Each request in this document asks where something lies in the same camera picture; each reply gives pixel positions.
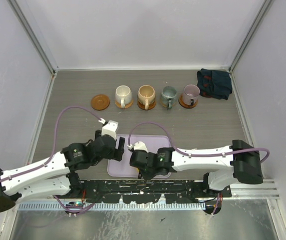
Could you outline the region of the light woven coaster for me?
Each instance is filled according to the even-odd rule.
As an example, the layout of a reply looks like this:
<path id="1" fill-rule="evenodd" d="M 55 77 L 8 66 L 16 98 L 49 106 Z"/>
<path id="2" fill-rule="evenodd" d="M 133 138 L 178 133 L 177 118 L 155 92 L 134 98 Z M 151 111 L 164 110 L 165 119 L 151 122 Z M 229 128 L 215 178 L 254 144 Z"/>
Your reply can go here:
<path id="1" fill-rule="evenodd" d="M 130 101 L 128 104 L 126 104 L 124 107 L 121 107 L 121 104 L 115 100 L 115 105 L 116 105 L 118 108 L 120 108 L 120 109 L 127 109 L 127 108 L 129 108 L 132 104 L 133 104 L 133 100 L 131 100 L 131 101 Z"/>

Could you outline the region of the dark wooden coaster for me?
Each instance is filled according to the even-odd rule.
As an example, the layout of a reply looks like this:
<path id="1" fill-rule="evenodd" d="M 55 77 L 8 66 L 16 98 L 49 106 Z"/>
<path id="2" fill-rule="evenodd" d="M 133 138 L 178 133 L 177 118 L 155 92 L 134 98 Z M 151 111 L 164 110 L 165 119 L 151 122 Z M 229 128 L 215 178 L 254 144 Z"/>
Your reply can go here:
<path id="1" fill-rule="evenodd" d="M 145 99 L 143 100 L 143 102 L 140 102 L 139 100 L 137 100 L 137 106 L 142 109 L 142 110 L 151 110 L 156 106 L 156 101 L 153 101 L 152 103 L 148 100 Z"/>
<path id="2" fill-rule="evenodd" d="M 91 107 L 94 110 L 102 111 L 110 105 L 110 99 L 105 94 L 98 94 L 91 99 Z"/>
<path id="3" fill-rule="evenodd" d="M 197 106 L 198 100 L 196 100 L 196 102 L 195 102 L 193 105 L 187 105 L 187 104 L 185 104 L 185 103 L 183 102 L 182 96 L 183 96 L 183 94 L 180 95 L 180 97 L 179 97 L 179 99 L 178 99 L 178 102 L 179 102 L 179 104 L 180 104 L 183 108 L 192 109 L 192 108 L 194 108 L 194 107 Z"/>

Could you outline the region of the white ceramic mug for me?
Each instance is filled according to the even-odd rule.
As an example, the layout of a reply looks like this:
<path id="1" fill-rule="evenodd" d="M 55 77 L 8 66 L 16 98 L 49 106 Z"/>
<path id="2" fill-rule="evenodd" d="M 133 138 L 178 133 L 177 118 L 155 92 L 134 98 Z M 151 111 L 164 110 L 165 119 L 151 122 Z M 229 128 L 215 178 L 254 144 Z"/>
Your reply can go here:
<path id="1" fill-rule="evenodd" d="M 121 107 L 124 107 L 133 100 L 131 89 L 126 85 L 118 86 L 115 90 L 115 100 L 121 104 Z"/>

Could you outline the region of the beige ceramic mug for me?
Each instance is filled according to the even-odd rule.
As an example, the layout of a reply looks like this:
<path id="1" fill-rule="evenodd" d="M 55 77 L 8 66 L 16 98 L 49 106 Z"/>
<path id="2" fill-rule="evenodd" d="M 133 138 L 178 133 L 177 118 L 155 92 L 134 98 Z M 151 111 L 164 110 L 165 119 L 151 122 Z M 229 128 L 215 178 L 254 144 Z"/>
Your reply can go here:
<path id="1" fill-rule="evenodd" d="M 155 101 L 156 93 L 155 89 L 150 85 L 143 85 L 139 88 L 137 93 L 137 100 L 141 103 L 143 100 L 149 100 L 151 103 Z"/>

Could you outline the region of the grey ceramic mug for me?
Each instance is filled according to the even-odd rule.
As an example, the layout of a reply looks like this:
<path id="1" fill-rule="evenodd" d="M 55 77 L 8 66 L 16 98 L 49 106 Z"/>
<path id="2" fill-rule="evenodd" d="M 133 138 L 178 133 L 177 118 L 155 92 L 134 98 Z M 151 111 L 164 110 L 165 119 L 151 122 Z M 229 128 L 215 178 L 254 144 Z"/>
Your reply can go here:
<path id="1" fill-rule="evenodd" d="M 160 103 L 167 109 L 172 109 L 176 104 L 177 90 L 172 86 L 166 86 L 163 88 L 160 97 Z"/>

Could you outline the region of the purple glass mug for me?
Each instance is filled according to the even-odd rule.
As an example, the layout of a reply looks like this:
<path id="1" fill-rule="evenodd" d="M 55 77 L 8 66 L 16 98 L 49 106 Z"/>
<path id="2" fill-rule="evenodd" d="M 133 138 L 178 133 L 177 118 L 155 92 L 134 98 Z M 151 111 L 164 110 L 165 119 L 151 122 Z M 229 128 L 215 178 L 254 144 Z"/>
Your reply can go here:
<path id="1" fill-rule="evenodd" d="M 191 107 L 196 104 L 199 95 L 200 89 L 198 86 L 194 84 L 188 84 L 183 89 L 182 101 L 184 104 Z"/>

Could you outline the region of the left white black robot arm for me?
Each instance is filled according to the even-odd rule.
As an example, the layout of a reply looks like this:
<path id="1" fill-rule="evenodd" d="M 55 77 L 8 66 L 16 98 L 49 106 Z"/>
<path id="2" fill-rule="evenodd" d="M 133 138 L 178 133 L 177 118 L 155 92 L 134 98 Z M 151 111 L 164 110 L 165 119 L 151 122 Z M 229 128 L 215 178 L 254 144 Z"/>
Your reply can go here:
<path id="1" fill-rule="evenodd" d="M 86 143 L 72 143 L 52 157 L 13 170 L 0 168 L 0 213 L 23 200 L 48 195 L 78 198 L 84 191 L 78 170 L 97 165 L 101 160 L 121 161 L 125 138 L 95 132 Z"/>

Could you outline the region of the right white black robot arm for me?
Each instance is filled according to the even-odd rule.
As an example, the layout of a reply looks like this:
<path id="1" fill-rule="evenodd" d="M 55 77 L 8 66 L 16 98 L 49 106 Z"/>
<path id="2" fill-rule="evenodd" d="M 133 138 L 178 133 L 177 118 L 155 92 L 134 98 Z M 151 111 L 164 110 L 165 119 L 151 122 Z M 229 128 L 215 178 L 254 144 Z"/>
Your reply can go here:
<path id="1" fill-rule="evenodd" d="M 208 197 L 231 184 L 259 185 L 263 182 L 261 149 L 241 140 L 205 150 L 162 147 L 153 153 L 142 141 L 129 145 L 128 149 L 131 152 L 130 166 L 137 168 L 144 180 L 192 169 L 208 170 L 202 184 L 202 191 Z"/>

